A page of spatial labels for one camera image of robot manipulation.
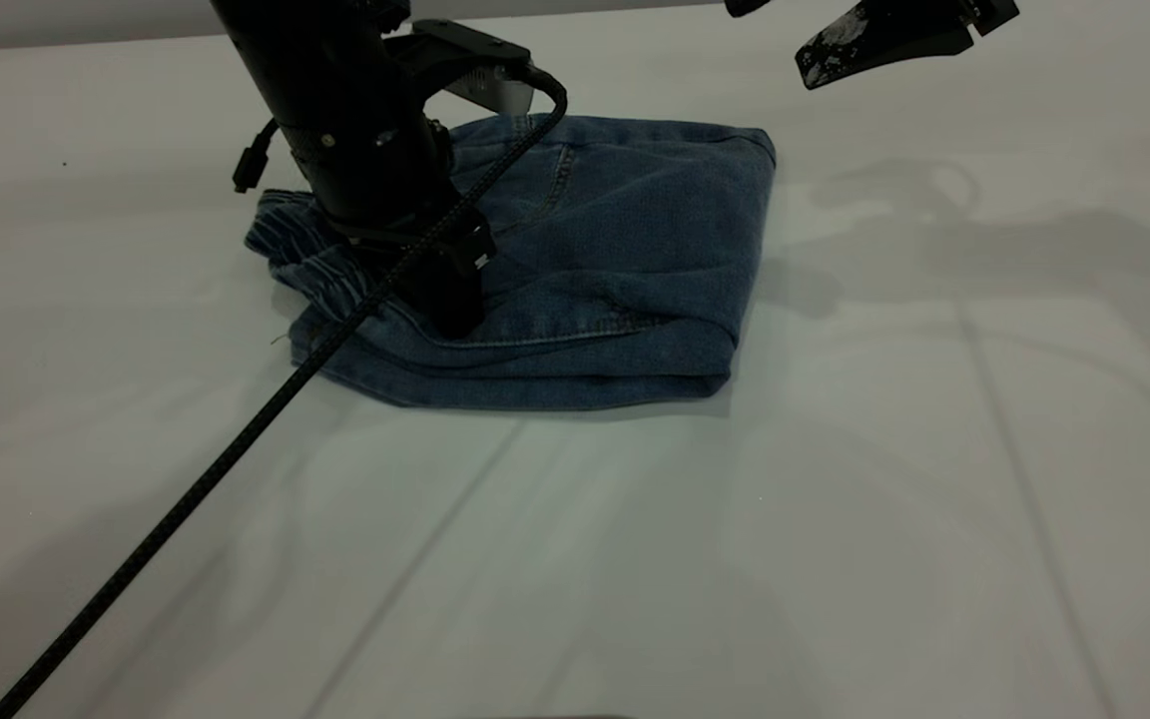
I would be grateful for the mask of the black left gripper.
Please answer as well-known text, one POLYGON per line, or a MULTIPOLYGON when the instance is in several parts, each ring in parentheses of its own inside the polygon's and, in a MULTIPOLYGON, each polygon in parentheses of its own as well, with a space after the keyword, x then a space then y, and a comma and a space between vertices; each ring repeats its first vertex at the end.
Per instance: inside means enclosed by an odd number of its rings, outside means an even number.
MULTIPOLYGON (((396 263, 461 200, 450 179, 453 146, 438 120, 379 135, 283 123, 282 132, 334 231, 367 263, 396 263)), ((421 275, 415 304, 447 341, 485 316, 480 274, 421 275)))

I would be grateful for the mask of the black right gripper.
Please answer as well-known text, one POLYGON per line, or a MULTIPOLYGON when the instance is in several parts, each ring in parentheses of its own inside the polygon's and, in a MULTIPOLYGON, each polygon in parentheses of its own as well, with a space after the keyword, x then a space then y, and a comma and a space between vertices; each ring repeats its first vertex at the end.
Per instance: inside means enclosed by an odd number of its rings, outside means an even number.
MULTIPOLYGON (((724 0, 743 18, 770 0, 724 0)), ((975 40, 954 1, 862 1, 822 28, 795 55, 805 87, 816 90, 879 67, 931 56, 954 56, 975 40)), ((969 24, 990 35, 1019 15, 1014 0, 969 0, 969 24)))

